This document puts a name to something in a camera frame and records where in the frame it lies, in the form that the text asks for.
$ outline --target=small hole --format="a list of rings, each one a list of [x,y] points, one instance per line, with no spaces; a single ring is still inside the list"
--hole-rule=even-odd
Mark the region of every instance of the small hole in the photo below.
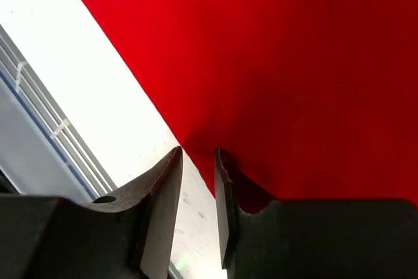
[[[115,200],[116,200],[116,198],[113,197],[113,196],[102,196],[102,197],[99,197],[98,199],[96,199],[93,203],[95,203],[95,204],[105,204],[105,203],[114,202]]]

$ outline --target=black bracket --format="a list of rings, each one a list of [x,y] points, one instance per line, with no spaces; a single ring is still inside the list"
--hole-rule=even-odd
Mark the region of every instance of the black bracket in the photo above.
[[[166,279],[182,150],[97,199],[0,195],[0,277]]]
[[[402,199],[278,200],[216,151],[229,279],[416,279],[418,211]]]

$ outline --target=blue stripe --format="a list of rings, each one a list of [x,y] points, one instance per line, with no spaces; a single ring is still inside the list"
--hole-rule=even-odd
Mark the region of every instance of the blue stripe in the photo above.
[[[68,166],[69,170],[77,179],[78,183],[83,187],[84,191],[86,191],[86,193],[90,196],[91,200],[98,198],[98,195],[96,195],[96,193],[88,186],[88,183],[82,178],[80,173],[74,168],[74,165],[72,165],[72,162],[68,160],[68,158],[64,155],[64,153],[59,149],[58,145],[53,142],[53,140],[50,138],[50,136],[46,132],[45,128],[43,128],[43,126],[40,124],[38,119],[35,117],[35,115],[32,113],[29,107],[25,104],[24,100],[20,97],[20,95],[16,92],[13,85],[9,82],[9,80],[6,78],[6,76],[3,74],[2,71],[0,71],[0,78],[2,78],[3,82],[7,85],[9,90],[13,93],[15,98],[17,98],[19,103],[23,106],[23,108],[25,109],[29,117],[31,117],[33,122],[35,122],[39,130],[45,136],[46,140],[51,144],[51,146],[57,152],[58,156],[62,159],[62,161],[66,164],[66,166]]]

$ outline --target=black plastic part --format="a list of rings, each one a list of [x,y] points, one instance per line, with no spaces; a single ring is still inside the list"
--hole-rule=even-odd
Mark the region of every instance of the black plastic part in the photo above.
[[[181,180],[175,148],[91,204],[0,196],[0,278],[166,279]]]
[[[418,278],[418,211],[408,201],[280,201],[223,150],[216,151],[215,180],[229,279]],[[257,206],[234,185],[245,185],[246,199]]]
[[[18,190],[8,180],[5,174],[0,169],[0,193],[19,194]]]

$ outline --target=red carpet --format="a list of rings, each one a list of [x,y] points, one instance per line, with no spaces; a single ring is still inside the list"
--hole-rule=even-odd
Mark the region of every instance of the red carpet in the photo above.
[[[418,203],[418,0],[83,2],[212,191]]]

